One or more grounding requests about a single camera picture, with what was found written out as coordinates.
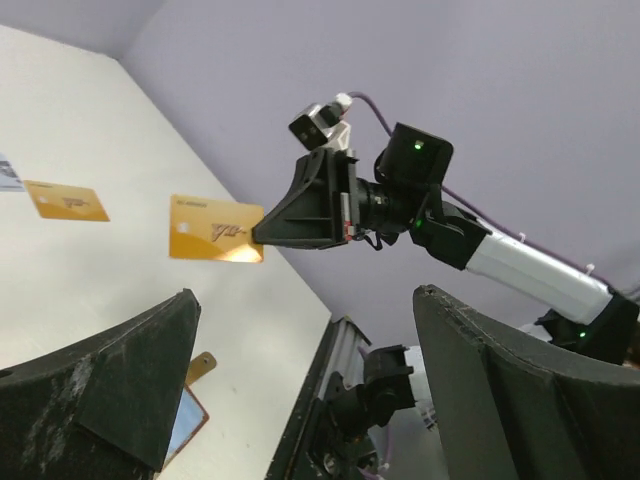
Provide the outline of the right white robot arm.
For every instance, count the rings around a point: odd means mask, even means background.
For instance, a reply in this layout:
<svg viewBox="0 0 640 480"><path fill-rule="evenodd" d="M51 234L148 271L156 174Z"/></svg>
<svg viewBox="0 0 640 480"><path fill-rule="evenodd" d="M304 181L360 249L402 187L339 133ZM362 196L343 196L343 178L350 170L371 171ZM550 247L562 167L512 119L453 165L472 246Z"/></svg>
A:
<svg viewBox="0 0 640 480"><path fill-rule="evenodd" d="M261 245L324 250L365 241L375 250L403 233L434 259L510 287L548 307L537 338L621 365L639 325L639 306L606 282L504 233L442 198L453 146L395 125L374 164L356 174L347 150L319 146L299 158L284 198L252 229Z"/></svg>

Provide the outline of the silver VIP credit card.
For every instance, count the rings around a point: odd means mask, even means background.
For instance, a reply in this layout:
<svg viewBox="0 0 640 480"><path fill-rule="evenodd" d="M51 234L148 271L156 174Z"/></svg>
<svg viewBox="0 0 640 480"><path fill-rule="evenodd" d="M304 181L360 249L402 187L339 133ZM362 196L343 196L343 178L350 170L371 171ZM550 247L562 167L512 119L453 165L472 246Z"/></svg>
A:
<svg viewBox="0 0 640 480"><path fill-rule="evenodd" d="M0 154L0 191L23 192L24 183L4 154Z"/></svg>

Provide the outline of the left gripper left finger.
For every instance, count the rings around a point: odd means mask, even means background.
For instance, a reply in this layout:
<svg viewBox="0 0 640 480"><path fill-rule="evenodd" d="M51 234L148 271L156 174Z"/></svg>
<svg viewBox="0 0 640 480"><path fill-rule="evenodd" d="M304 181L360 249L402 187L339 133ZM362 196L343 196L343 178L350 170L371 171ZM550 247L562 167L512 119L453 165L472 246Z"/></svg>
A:
<svg viewBox="0 0 640 480"><path fill-rule="evenodd" d="M4 479L151 479L164 464L201 306L184 289L1 371Z"/></svg>

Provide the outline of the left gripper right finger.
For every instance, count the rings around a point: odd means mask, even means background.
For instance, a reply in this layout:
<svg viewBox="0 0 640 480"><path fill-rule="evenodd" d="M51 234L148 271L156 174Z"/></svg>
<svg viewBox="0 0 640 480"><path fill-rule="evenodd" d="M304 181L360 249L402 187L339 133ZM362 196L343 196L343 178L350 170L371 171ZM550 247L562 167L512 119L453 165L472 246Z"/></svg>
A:
<svg viewBox="0 0 640 480"><path fill-rule="evenodd" d="M542 342L434 286L415 324L452 479L636 479L639 372Z"/></svg>

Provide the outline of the gold credit card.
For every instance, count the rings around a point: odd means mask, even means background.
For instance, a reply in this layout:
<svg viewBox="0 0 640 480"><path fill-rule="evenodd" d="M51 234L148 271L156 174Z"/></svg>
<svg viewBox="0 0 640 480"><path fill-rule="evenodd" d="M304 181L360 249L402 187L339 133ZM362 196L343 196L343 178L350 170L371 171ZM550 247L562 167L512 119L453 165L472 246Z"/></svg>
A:
<svg viewBox="0 0 640 480"><path fill-rule="evenodd" d="M181 260L261 263L263 246L252 229L259 205L174 194L170 198L169 256Z"/></svg>
<svg viewBox="0 0 640 480"><path fill-rule="evenodd" d="M42 218L110 221L93 189L31 180L25 180L24 186Z"/></svg>

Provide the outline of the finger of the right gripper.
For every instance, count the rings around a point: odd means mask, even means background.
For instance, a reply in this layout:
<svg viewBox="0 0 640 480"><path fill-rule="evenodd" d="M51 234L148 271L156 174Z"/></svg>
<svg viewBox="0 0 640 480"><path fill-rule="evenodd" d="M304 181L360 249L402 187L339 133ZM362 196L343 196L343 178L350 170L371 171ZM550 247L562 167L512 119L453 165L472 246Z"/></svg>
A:
<svg viewBox="0 0 640 480"><path fill-rule="evenodd" d="M341 195L348 191L349 169L347 155L333 149L299 158L287 193L253 227L254 242L304 250L345 244Z"/></svg>

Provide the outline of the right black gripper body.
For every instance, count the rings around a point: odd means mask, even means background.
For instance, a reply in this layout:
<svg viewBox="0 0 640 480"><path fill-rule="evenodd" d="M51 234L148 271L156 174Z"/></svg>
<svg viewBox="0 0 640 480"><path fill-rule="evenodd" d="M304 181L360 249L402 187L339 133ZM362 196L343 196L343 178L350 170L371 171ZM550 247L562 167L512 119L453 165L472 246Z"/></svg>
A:
<svg viewBox="0 0 640 480"><path fill-rule="evenodd" d="M424 216L431 192L440 188L438 149L385 149L374 162L373 182L355 173L358 159L347 151L344 239L374 248L394 244Z"/></svg>

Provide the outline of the brown leather card holder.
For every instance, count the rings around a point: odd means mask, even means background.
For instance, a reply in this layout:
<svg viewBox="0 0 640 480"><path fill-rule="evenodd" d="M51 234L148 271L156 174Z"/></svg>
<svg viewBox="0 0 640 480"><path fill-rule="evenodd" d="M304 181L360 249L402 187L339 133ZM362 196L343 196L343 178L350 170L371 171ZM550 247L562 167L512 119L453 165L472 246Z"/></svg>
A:
<svg viewBox="0 0 640 480"><path fill-rule="evenodd" d="M203 352L190 362L163 468L170 464L209 421L210 416L193 393L192 386L216 366L217 360L210 352Z"/></svg>

